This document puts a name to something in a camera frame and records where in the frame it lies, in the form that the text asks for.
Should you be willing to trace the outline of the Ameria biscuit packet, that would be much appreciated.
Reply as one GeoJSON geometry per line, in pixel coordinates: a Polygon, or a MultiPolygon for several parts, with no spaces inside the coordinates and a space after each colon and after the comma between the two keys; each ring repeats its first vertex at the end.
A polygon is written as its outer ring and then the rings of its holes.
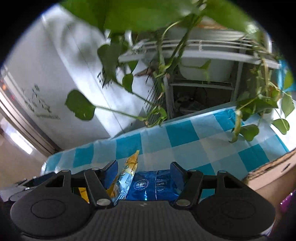
{"type": "Polygon", "coordinates": [[[117,204],[119,200],[126,199],[128,195],[135,172],[137,170],[138,155],[139,150],[126,159],[123,169],[119,175],[116,176],[111,186],[107,189],[107,194],[111,198],[114,205],[117,204]]]}

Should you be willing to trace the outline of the shiny blue snack bag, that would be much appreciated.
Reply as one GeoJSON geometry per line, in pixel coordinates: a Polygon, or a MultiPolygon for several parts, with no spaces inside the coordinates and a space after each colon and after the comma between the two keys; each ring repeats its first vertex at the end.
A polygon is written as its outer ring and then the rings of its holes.
{"type": "Polygon", "coordinates": [[[126,200],[172,203],[179,193],[170,170],[143,171],[135,173],[126,200]]]}

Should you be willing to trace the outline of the yellow snack packet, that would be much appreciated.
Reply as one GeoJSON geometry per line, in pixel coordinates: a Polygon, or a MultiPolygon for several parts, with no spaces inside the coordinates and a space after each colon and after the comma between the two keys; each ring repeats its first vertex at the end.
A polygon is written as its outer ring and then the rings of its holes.
{"type": "Polygon", "coordinates": [[[78,188],[80,196],[87,202],[89,203],[89,198],[88,198],[88,194],[87,194],[87,189],[84,187],[79,187],[78,188]]]}

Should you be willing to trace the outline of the blue checkered tablecloth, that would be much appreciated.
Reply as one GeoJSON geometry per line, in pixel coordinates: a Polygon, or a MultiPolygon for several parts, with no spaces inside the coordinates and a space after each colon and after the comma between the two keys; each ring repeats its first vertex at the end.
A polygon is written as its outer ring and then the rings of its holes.
{"type": "Polygon", "coordinates": [[[243,179],[249,172],[288,152],[274,128],[256,115],[244,124],[258,124],[258,135],[251,142],[239,137],[237,142],[230,143],[234,122],[234,110],[223,108],[142,128],[56,153],[43,164],[41,173],[63,169],[77,173],[101,168],[114,160],[122,167],[129,156],[138,152],[138,171],[165,170],[175,161],[187,170],[197,169],[206,175],[224,170],[243,179]]]}

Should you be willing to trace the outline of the cardboard box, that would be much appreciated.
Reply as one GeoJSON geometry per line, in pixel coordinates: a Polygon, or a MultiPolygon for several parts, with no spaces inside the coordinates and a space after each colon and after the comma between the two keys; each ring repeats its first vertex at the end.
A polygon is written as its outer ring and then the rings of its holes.
{"type": "Polygon", "coordinates": [[[249,172],[243,183],[278,207],[295,190],[295,150],[249,172]]]}

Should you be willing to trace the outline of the purple snack packet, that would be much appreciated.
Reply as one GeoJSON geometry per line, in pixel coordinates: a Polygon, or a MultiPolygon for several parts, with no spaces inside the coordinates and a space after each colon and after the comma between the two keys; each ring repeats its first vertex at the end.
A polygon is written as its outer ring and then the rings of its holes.
{"type": "Polygon", "coordinates": [[[291,203],[292,197],[295,195],[296,190],[293,190],[288,194],[287,197],[285,197],[281,202],[280,202],[280,210],[282,213],[286,213],[288,210],[288,207],[291,203]]]}

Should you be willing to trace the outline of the white refrigerator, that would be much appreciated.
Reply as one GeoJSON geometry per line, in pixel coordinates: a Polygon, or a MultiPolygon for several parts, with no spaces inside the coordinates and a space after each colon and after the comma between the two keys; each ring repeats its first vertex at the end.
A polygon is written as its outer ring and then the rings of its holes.
{"type": "Polygon", "coordinates": [[[116,84],[103,86],[97,49],[106,43],[95,27],[56,4],[23,34],[5,65],[8,90],[49,142],[66,150],[114,138],[144,124],[144,99],[152,82],[135,78],[128,93],[116,84]],[[65,105],[68,93],[80,90],[97,105],[90,121],[78,119],[65,105]]]}

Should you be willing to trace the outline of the white plant pot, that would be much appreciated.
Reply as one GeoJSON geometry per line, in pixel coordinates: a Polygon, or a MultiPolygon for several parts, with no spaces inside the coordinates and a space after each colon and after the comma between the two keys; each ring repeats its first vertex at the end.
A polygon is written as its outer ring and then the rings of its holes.
{"type": "Polygon", "coordinates": [[[189,33],[189,40],[178,68],[188,80],[209,80],[227,82],[234,61],[227,54],[237,53],[237,41],[243,32],[223,27],[204,17],[189,33]]]}

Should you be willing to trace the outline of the white metal plant stand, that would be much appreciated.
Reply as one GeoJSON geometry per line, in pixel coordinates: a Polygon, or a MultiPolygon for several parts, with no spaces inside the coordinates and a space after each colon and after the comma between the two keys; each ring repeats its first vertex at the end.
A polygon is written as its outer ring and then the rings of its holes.
{"type": "Polygon", "coordinates": [[[259,65],[262,60],[271,69],[280,67],[270,53],[249,39],[189,40],[177,69],[164,79],[168,118],[172,119],[177,110],[173,87],[229,90],[230,100],[236,101],[244,64],[259,65]]]}

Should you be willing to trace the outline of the pothos plant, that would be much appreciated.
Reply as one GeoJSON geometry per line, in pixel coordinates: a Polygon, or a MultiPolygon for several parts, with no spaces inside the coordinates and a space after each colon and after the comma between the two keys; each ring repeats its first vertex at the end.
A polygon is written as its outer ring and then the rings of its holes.
{"type": "MultiPolygon", "coordinates": [[[[252,39],[254,51],[259,56],[264,54],[258,42],[260,29],[247,13],[230,1],[63,1],[62,7],[100,31],[110,32],[111,42],[97,49],[102,63],[98,76],[103,85],[117,83],[117,70],[132,66],[132,61],[119,62],[119,57],[128,51],[124,38],[127,31],[153,33],[158,58],[156,68],[149,68],[149,75],[157,80],[163,80],[180,63],[191,31],[204,17],[243,32],[252,39]]],[[[295,109],[292,97],[286,91],[292,85],[292,73],[286,74],[283,87],[276,86],[267,78],[269,70],[264,58],[260,58],[253,73],[258,80],[257,93],[238,102],[232,142],[236,142],[239,135],[251,132],[250,127],[242,127],[241,121],[255,113],[265,114],[276,109],[278,101],[283,115],[274,120],[273,125],[282,133],[288,132],[287,117],[295,109]]]]}

